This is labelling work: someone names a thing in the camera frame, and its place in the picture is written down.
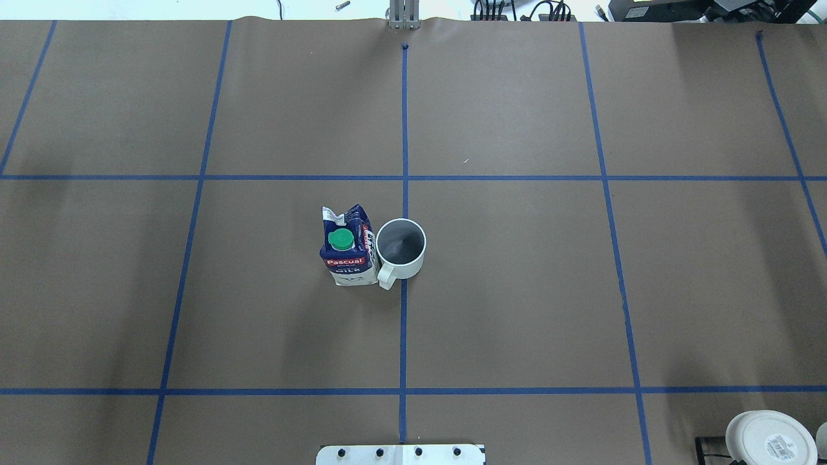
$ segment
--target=white bracket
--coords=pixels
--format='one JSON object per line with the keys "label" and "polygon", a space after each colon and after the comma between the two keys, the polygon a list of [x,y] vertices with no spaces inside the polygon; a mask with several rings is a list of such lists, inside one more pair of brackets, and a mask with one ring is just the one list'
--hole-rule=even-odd
{"label": "white bracket", "polygon": [[326,446],[316,465],[485,465],[485,446],[423,444]]}
{"label": "white bracket", "polygon": [[390,0],[391,29],[419,29],[419,0]]}

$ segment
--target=gray metal bracket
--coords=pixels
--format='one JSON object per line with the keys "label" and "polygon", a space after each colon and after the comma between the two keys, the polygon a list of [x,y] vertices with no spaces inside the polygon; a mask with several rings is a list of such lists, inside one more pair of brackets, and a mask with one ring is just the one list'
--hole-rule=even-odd
{"label": "gray metal bracket", "polygon": [[419,29],[419,0],[390,0],[391,29]]}

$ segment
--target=pascual logo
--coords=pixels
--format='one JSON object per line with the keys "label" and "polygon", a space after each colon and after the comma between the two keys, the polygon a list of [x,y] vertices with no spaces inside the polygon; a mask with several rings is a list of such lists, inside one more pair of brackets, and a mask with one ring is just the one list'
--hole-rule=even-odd
{"label": "pascual logo", "polygon": [[327,266],[340,266],[340,265],[364,265],[365,258],[360,256],[359,258],[348,258],[346,260],[325,260]]}

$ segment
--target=horizontal blue line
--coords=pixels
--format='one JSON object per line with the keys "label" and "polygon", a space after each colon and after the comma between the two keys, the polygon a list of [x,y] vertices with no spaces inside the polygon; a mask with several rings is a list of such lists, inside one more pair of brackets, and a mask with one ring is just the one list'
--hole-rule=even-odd
{"label": "horizontal blue line", "polygon": [[642,386],[640,391],[643,394],[695,394],[715,392],[827,392],[827,386]]}
{"label": "horizontal blue line", "polygon": [[160,389],[96,387],[0,387],[0,395],[159,395]]}
{"label": "horizontal blue line", "polygon": [[[407,395],[588,395],[635,394],[634,387],[409,387]],[[827,392],[827,385],[641,386],[642,394],[716,392]],[[88,387],[3,387],[0,395],[399,395],[396,387],[285,389],[123,389]]]}
{"label": "horizontal blue line", "polygon": [[[798,181],[798,176],[608,175],[609,181]],[[201,175],[0,175],[0,180],[200,180]],[[601,181],[599,175],[204,175],[204,180]],[[827,176],[806,176],[827,181]]]}
{"label": "horizontal blue line", "polygon": [[634,394],[633,387],[409,387],[408,395]]}

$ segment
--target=white mug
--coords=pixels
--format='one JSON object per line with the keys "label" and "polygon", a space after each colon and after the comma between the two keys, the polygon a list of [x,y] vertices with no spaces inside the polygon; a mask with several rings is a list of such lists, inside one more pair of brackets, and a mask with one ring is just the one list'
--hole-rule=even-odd
{"label": "white mug", "polygon": [[428,240],[422,227],[407,218],[392,219],[376,234],[376,251],[382,259],[379,286],[389,290],[394,281],[419,273]]}

